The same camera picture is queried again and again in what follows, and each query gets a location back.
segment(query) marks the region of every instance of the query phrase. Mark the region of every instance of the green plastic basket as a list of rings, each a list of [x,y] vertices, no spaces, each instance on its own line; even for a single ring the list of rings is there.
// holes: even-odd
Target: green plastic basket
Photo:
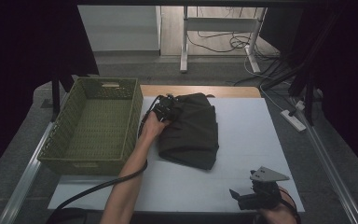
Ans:
[[[78,78],[37,158],[60,175],[118,175],[143,99],[136,78]]]

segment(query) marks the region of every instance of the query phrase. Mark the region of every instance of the white table surface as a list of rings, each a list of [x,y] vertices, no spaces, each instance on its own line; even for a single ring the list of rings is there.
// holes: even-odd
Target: white table surface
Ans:
[[[145,97],[142,114],[154,97]],[[267,105],[262,98],[209,98],[215,106],[219,146],[216,163],[211,171],[203,171],[165,161],[158,156],[154,144],[148,155],[141,192],[135,211],[243,213],[229,189],[240,195],[254,193],[250,171],[260,166],[288,175],[279,181],[296,202],[298,212],[304,212],[295,182],[283,155]],[[113,176],[63,175],[52,196],[49,209],[92,188],[114,179]],[[111,187],[100,189],[67,207],[103,210]]]

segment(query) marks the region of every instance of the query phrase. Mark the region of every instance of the white power strip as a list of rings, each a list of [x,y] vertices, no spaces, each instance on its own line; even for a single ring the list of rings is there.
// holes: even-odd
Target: white power strip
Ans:
[[[287,121],[289,121],[289,123],[291,123],[291,124],[293,125],[293,127],[295,127],[296,130],[298,130],[300,133],[307,129],[307,128],[304,126],[304,124],[302,124],[301,121],[299,121],[295,116],[289,116],[289,111],[288,111],[288,110],[283,110],[283,111],[281,112],[281,115],[282,115]]]

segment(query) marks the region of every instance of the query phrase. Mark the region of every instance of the forearm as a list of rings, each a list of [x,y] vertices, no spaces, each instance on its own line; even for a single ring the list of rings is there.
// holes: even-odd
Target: forearm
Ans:
[[[153,137],[141,135],[119,176],[133,174],[145,165]],[[142,174],[112,188],[101,223],[129,223],[142,183]]]

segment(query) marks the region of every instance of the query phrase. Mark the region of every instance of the electrical cable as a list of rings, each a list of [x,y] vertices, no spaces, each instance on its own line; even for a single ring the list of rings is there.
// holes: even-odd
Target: electrical cable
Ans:
[[[295,217],[295,220],[296,220],[296,224],[301,224],[301,216],[300,214],[297,212],[297,205],[296,205],[296,202],[295,200],[293,200],[292,196],[290,196],[289,193],[287,193],[286,191],[282,190],[282,189],[279,189],[280,192],[283,192],[284,194],[286,194],[290,200],[292,200],[293,204],[295,206],[292,206],[289,202],[287,202],[286,200],[284,199],[280,199],[280,203],[285,205],[287,208],[289,208],[289,210],[291,210],[291,212],[293,213],[293,216]]]
[[[242,82],[244,82],[244,81],[248,81],[248,80],[254,79],[255,77],[265,77],[265,76],[262,76],[262,75],[265,74],[265,73],[272,67],[272,65],[275,64],[277,61],[278,61],[278,59],[275,59],[275,60],[268,66],[268,68],[267,68],[266,70],[264,70],[263,72],[261,72],[261,73],[259,73],[259,74],[250,72],[250,71],[246,68],[246,64],[245,64],[245,65],[244,65],[245,70],[246,70],[249,74],[254,75],[254,76],[253,76],[253,77],[247,77],[247,78],[238,80],[238,81],[236,81],[236,82],[233,82],[233,83],[234,83],[233,86],[235,87],[235,86],[237,86],[238,84],[240,84],[240,83],[242,83]]]
[[[234,32],[235,34],[245,34],[244,32]],[[223,34],[218,34],[218,35],[200,35],[200,31],[197,31],[197,34],[199,35],[199,37],[203,37],[203,38],[211,38],[211,37],[217,37],[220,35],[231,35],[233,34],[232,32],[230,33],[223,33]]]
[[[283,63],[283,61],[280,61],[280,63],[278,64],[278,66],[276,66],[276,67],[272,70],[272,72],[270,72],[270,73],[268,74],[267,77],[265,77],[263,80],[261,80],[261,82],[258,84],[258,87],[259,87],[259,88],[260,88],[260,86],[261,86],[267,79],[269,79],[272,75],[274,75],[274,73],[278,70],[278,68],[282,65],[282,63]]]
[[[257,13],[258,7],[255,8],[255,14]],[[255,18],[255,14],[254,14],[254,18]]]
[[[277,92],[274,91],[274,90],[270,90],[270,91],[274,92],[276,95],[278,95],[278,96],[280,96],[281,98],[283,98],[283,100],[284,100],[287,104],[289,104],[292,108],[294,108],[295,110],[297,110],[296,106],[293,105],[292,103],[290,103],[286,98],[284,98],[284,96],[280,95],[279,93],[277,93]]]
[[[249,74],[251,74],[251,75],[254,75],[254,76],[257,76],[257,77],[263,77],[263,78],[269,78],[269,79],[274,79],[273,77],[271,77],[271,75],[273,75],[273,73],[276,71],[275,69],[273,70],[273,72],[271,72],[268,76],[263,76],[262,74],[257,74],[257,73],[253,73],[253,72],[251,72],[251,71],[249,71],[248,70],[248,68],[246,67],[246,65],[244,66],[244,68],[245,68],[245,70],[246,70],[246,72],[248,72]]]
[[[275,104],[281,111],[283,111],[283,109],[282,109],[280,106],[278,106],[278,105],[264,92],[262,85],[260,86],[260,90],[267,96],[267,98],[268,98],[273,104]]]
[[[241,11],[240,11],[240,16],[239,16],[239,18],[241,17],[241,15],[242,15],[242,10],[243,10],[243,7],[241,7]]]
[[[227,50],[210,49],[210,48],[208,48],[208,47],[206,47],[206,46],[203,46],[203,45],[199,45],[199,44],[194,43],[193,41],[191,41],[191,39],[190,39],[190,37],[189,37],[188,35],[187,35],[187,39],[188,39],[188,41],[189,41],[191,44],[193,44],[193,45],[195,45],[195,46],[197,46],[197,47],[201,47],[201,48],[204,48],[204,49],[208,49],[208,50],[210,50],[210,51],[217,52],[217,53],[227,53],[227,52],[231,52],[231,51],[233,51],[233,50],[236,49],[236,48],[227,49]]]
[[[245,42],[245,41],[241,41],[239,40],[239,37],[240,38],[247,38],[248,40]],[[245,35],[234,35],[234,32],[232,33],[232,37],[229,39],[229,44],[232,48],[237,48],[237,49],[244,49],[247,45],[249,45],[249,41],[251,40],[251,37],[250,36],[245,36]]]
[[[234,17],[234,7],[226,7],[226,10],[228,10],[228,14],[225,16],[225,18],[232,12],[232,16]]]
[[[141,121],[141,125],[140,125],[139,130],[138,130],[138,138],[142,133],[142,129],[143,129],[145,121],[147,119],[147,115],[150,113],[150,111],[152,110],[153,105],[155,104],[155,102],[158,99],[160,99],[160,97],[161,97],[161,95],[156,97],[156,99],[153,101],[152,105],[147,110],[145,116],[143,117],[143,119]],[[99,189],[104,189],[106,187],[116,185],[116,184],[122,183],[124,181],[127,181],[129,179],[132,179],[132,178],[136,177],[137,175],[141,174],[146,168],[147,168],[147,161],[145,162],[144,166],[139,171],[136,171],[135,173],[132,173],[130,175],[125,175],[125,176],[122,176],[120,178],[108,181],[108,182],[104,182],[104,183],[102,183],[100,185],[97,185],[97,186],[91,188],[91,189],[87,189],[87,190],[84,190],[84,191],[78,193],[77,195],[69,198],[68,200],[66,200],[63,203],[61,203],[60,205],[58,205],[57,208],[54,210],[54,212],[50,215],[50,217],[48,218],[48,221],[46,223],[47,224],[55,224],[58,219],[63,219],[64,216],[63,216],[62,212],[65,211],[64,207],[66,205],[68,205],[69,203],[72,203],[73,201],[75,201],[75,200],[77,200],[79,198],[82,198],[82,197],[84,197],[84,196],[86,196],[88,194],[91,194],[92,192],[97,191]],[[87,215],[82,214],[82,216],[85,218],[84,221],[86,221]]]
[[[270,60],[270,59],[279,59],[279,58],[281,58],[280,53],[275,48],[273,48],[273,49],[275,50],[274,55],[265,55],[259,50],[257,44],[255,44],[255,56],[257,58],[259,58],[260,60]]]

